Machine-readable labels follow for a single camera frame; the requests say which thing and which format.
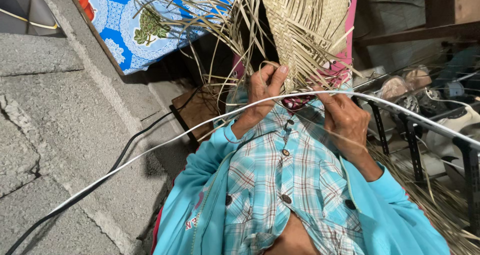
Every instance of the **plaid shirt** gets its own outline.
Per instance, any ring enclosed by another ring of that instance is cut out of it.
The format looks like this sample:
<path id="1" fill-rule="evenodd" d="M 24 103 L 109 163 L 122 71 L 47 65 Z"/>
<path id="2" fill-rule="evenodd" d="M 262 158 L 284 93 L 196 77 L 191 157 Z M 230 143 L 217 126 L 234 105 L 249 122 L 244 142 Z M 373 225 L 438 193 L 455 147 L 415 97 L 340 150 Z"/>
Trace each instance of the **plaid shirt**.
<path id="1" fill-rule="evenodd" d="M 244 101 L 246 93 L 238 93 L 236 102 Z M 297 111 L 301 117 L 275 105 L 244 136 L 228 172 L 225 255 L 262 253 L 291 211 L 321 254 L 364 254 L 358 213 L 346 206 L 351 196 L 335 148 L 325 146 L 327 136 L 314 124 L 323 125 L 322 110 L 318 100 Z"/>

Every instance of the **hand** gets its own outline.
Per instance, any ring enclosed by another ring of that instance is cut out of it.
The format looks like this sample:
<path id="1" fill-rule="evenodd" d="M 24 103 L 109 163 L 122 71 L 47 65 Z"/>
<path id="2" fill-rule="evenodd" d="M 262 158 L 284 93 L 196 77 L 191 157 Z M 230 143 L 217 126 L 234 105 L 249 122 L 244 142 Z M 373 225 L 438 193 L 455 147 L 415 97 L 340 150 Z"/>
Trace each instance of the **hand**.
<path id="1" fill-rule="evenodd" d="M 275 68 L 271 65 L 266 65 L 259 72 L 255 72 L 250 77 L 250 88 L 248 92 L 248 103 L 277 96 L 280 93 L 280 87 L 287 78 L 289 68 L 285 65 Z M 246 109 L 238 120 L 232 125 L 232 132 L 240 139 L 253 128 L 257 123 L 260 123 L 265 116 L 272 110 L 275 102 L 268 100 Z"/>
<path id="2" fill-rule="evenodd" d="M 371 182 L 380 178 L 383 171 L 367 151 L 367 127 L 370 114 L 359 108 L 345 94 L 317 94 L 325 107 L 325 130 L 342 155 Z"/>

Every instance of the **fingernail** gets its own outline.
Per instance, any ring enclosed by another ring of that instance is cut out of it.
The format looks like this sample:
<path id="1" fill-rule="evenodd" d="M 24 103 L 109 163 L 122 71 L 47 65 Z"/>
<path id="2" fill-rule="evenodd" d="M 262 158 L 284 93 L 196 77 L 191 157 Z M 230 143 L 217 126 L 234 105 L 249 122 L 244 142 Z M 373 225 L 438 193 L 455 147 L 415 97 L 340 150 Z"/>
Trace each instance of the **fingernail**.
<path id="1" fill-rule="evenodd" d="M 289 70 L 289 68 L 288 68 L 286 65 L 282 65 L 282 66 L 280 67 L 280 70 L 279 70 L 279 71 L 280 71 L 281 73 L 286 73 L 288 70 Z"/>

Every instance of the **floral tablecloth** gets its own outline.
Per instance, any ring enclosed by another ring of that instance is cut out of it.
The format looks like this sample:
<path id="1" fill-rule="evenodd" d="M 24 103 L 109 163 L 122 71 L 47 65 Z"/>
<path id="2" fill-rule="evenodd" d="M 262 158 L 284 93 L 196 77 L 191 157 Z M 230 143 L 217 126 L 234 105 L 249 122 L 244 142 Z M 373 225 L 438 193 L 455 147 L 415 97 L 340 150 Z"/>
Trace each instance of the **floral tablecloth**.
<path id="1" fill-rule="evenodd" d="M 79 0 L 79 2 L 124 74 L 146 70 L 163 56 L 186 46 L 187 34 L 193 41 L 205 33 L 201 28 L 190 27 L 189 31 L 179 37 L 180 27 L 157 23 L 155 15 L 145 9 L 133 18 L 140 9 L 135 0 Z M 174 5 L 155 2 L 153 7 L 170 19 L 191 17 Z M 203 13 L 191 6 L 184 7 L 196 14 Z"/>

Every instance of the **turquoise jacket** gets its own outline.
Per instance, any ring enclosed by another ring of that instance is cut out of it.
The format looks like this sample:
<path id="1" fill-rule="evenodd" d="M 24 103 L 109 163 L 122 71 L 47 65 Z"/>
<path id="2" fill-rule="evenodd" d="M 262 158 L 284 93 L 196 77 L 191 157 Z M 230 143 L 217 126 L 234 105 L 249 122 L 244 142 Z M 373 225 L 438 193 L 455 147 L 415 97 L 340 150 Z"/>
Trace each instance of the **turquoise jacket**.
<path id="1" fill-rule="evenodd" d="M 153 255 L 222 253 L 229 164 L 239 146 L 232 123 L 187 157 L 163 206 Z M 340 163 L 369 255 L 450 254 L 445 239 L 384 166 L 379 164 L 381 178 L 367 182 L 350 162 L 340 157 Z"/>

